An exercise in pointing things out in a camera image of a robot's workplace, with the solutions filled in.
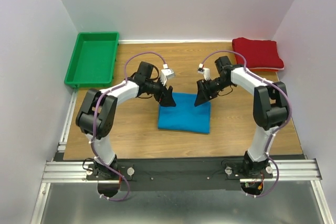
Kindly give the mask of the blue t shirt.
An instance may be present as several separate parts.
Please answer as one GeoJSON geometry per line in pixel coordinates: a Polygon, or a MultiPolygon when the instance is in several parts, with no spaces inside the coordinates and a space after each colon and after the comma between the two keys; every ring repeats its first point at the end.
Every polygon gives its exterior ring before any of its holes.
{"type": "Polygon", "coordinates": [[[157,128],[161,130],[185,131],[209,134],[211,103],[195,106],[195,94],[173,93],[175,107],[159,107],[157,128]]]}

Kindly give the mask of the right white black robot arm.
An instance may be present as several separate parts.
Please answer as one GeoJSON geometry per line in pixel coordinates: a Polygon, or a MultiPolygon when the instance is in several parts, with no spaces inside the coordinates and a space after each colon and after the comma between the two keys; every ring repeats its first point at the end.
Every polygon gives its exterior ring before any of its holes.
{"type": "Polygon", "coordinates": [[[197,81],[195,106],[216,97],[229,86],[240,86],[253,95],[253,118],[257,125],[253,142],[245,152],[241,172],[252,178],[264,171],[270,160],[269,150],[277,132],[288,124],[291,118],[286,86],[283,82],[271,82],[246,68],[233,65],[227,56],[215,61],[219,76],[211,79],[210,70],[201,62],[198,73],[203,75],[197,81]]]}

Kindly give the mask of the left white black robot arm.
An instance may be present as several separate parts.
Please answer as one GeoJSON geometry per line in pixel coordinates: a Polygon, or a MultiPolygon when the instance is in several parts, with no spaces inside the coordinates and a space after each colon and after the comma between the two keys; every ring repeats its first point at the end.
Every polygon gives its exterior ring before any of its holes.
{"type": "Polygon", "coordinates": [[[75,123],[89,140],[94,154],[94,167],[87,169],[92,175],[98,173],[104,179],[112,179],[117,175],[125,180],[130,180],[133,176],[122,175],[118,170],[117,155],[109,138],[115,112],[120,104],[146,93],[154,96],[163,107],[176,106],[172,96],[173,87],[166,85],[169,79],[175,77],[174,71],[165,63],[159,71],[158,79],[153,80],[151,74],[154,68],[154,65],[142,61],[138,70],[120,84],[107,89],[87,91],[75,123]]]}

